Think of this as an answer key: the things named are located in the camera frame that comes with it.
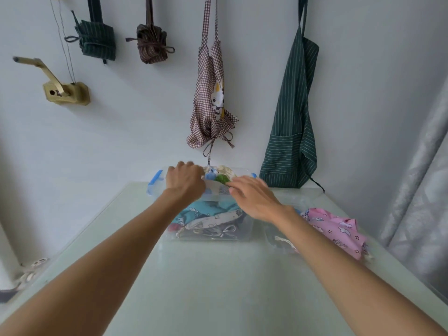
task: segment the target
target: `brown checkered bag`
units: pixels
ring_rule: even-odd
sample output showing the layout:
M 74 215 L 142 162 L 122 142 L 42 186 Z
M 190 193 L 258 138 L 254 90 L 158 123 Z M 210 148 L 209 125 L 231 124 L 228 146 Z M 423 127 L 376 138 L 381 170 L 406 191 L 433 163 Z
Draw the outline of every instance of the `brown checkered bag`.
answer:
M 167 32 L 154 26 L 152 0 L 146 0 L 146 25 L 139 24 L 137 38 L 126 38 L 126 42 L 137 40 L 140 60 L 144 63 L 156 63 L 168 59 L 168 53 L 174 53 L 174 47 L 167 46 Z
M 210 21 L 211 0 L 205 0 L 202 44 L 199 47 L 199 68 L 196 92 L 193 99 L 193 113 L 190 119 L 191 134 L 187 144 L 191 148 L 205 147 L 204 157 L 210 165 L 211 149 L 216 138 L 221 138 L 233 148 L 230 129 L 235 128 L 238 118 L 224 109 L 224 67 L 221 54 L 221 41 L 218 39 L 218 0 L 216 0 L 215 42 L 208 53 L 207 39 Z

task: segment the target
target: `pink fabric with cloud print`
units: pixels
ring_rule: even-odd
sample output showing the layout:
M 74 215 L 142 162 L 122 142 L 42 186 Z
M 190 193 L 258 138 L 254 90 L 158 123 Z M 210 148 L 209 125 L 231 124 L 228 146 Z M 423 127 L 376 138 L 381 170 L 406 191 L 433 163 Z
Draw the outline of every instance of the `pink fabric with cloud print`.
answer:
M 367 238 L 357 231 L 356 220 L 339 217 L 320 208 L 310 208 L 301 214 L 316 230 L 323 233 L 345 252 L 361 259 Z

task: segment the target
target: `gray curtain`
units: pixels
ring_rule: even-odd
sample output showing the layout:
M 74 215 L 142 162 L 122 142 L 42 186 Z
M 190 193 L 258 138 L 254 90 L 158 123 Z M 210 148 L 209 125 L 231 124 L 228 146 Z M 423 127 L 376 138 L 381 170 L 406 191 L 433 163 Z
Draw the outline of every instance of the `gray curtain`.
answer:
M 430 110 L 380 234 L 380 241 L 391 254 L 445 298 L 448 298 L 447 130 L 448 79 Z

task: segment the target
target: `forearm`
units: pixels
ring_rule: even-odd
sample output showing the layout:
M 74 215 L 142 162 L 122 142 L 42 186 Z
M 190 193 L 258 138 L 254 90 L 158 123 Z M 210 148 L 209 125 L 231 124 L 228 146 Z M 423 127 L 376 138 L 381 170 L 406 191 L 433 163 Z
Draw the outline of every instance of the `forearm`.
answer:
M 298 249 L 357 336 L 448 335 L 293 209 L 276 208 L 272 221 Z
M 157 201 L 54 278 L 0 326 L 0 335 L 102 335 L 166 226 L 181 193 Z

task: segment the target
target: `brass wall hook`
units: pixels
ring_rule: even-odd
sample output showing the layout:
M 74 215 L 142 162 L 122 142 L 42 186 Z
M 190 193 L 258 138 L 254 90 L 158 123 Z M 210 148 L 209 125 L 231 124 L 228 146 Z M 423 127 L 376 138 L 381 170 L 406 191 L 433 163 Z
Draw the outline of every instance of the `brass wall hook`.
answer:
M 17 63 L 33 65 L 42 69 L 45 75 L 47 75 L 50 79 L 49 82 L 43 84 L 45 97 L 48 101 L 54 102 L 58 105 L 73 103 L 86 106 L 90 103 L 89 88 L 85 84 L 82 82 L 76 82 L 74 84 L 61 84 L 41 59 L 30 59 L 14 56 L 13 60 Z

